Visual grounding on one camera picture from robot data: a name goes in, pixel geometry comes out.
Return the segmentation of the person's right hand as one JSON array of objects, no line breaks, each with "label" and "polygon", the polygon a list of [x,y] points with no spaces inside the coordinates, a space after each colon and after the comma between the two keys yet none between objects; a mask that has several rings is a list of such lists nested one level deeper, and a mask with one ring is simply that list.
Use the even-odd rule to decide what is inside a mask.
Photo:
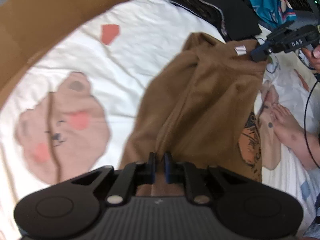
[{"label": "person's right hand", "polygon": [[308,59],[312,68],[316,70],[316,72],[320,73],[320,45],[318,45],[313,51],[308,50],[307,48],[302,48],[303,54]]}]

